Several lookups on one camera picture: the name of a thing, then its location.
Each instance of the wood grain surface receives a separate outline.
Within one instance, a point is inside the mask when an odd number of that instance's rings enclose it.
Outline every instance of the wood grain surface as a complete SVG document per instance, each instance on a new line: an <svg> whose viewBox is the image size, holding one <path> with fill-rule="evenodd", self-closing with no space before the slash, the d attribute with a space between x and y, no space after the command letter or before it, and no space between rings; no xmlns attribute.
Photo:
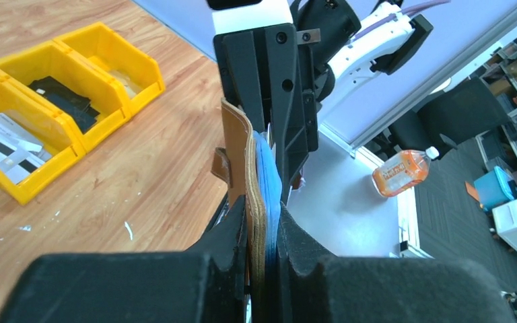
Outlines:
<svg viewBox="0 0 517 323"><path fill-rule="evenodd" d="M0 191L0 307L41 254L189 247L225 194L209 173L222 142L217 67L135 4L0 0L0 57L97 21L151 55L167 91L25 207Z"/></svg>

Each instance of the plastic bottle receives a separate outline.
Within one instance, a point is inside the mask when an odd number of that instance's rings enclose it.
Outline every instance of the plastic bottle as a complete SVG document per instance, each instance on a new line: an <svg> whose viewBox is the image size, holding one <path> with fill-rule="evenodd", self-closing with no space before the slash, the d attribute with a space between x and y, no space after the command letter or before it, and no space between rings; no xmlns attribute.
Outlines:
<svg viewBox="0 0 517 323"><path fill-rule="evenodd" d="M374 185L382 196L394 197L423 182L429 175L431 161L437 157L439 151L435 147L400 151L374 170Z"/></svg>

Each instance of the black chair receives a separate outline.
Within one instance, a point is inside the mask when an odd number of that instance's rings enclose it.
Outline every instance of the black chair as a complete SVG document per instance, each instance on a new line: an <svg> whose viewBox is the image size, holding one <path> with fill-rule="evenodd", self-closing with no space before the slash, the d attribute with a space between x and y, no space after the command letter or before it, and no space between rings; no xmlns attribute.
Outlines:
<svg viewBox="0 0 517 323"><path fill-rule="evenodd" d="M421 151L434 146L440 159L460 143L509 121L489 88L479 78L473 78L396 120L389 126L391 136L387 140L377 138L381 146L378 153L385 152L390 157L395 145Z"/></svg>

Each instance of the yellow bin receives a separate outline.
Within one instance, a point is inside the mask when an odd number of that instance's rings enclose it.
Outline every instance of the yellow bin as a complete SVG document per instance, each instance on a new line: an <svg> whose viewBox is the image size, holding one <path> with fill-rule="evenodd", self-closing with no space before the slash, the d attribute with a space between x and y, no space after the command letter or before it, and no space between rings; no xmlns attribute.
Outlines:
<svg viewBox="0 0 517 323"><path fill-rule="evenodd" d="M89 98L92 108L100 113L96 117L96 123L86 133L82 133L74 121L71 122L71 126L86 151L91 151L132 116L118 93L118 86L112 84L112 80L105 75L69 56L68 52L69 49L53 41L42 43L0 59L0 76L8 79L28 97L56 113L62 110L30 89L28 85L51 76L72 92Z"/></svg>
<svg viewBox="0 0 517 323"><path fill-rule="evenodd" d="M0 77L0 113L12 118L39 139L53 156L19 184L14 184L0 170L0 189L9 193L21 205L25 205L78 162L86 152L73 134L72 118L29 99L3 77Z"/></svg>
<svg viewBox="0 0 517 323"><path fill-rule="evenodd" d="M132 115L165 90L158 62L102 22L59 36L54 41L72 49L70 55L80 63L118 84L118 92L125 102L129 101Z"/></svg>

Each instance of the brown leather wallet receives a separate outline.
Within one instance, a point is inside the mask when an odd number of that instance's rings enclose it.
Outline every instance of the brown leather wallet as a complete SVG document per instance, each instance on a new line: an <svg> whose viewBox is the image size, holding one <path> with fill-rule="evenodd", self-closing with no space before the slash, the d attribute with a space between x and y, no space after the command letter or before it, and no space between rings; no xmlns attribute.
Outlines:
<svg viewBox="0 0 517 323"><path fill-rule="evenodd" d="M252 136L252 125L245 113L225 98L221 100L225 148L215 149L211 173L228 185L229 205L246 195L248 227L248 251L250 258L251 298L253 316L262 302L265 280L265 203L256 177L256 142Z"/></svg>

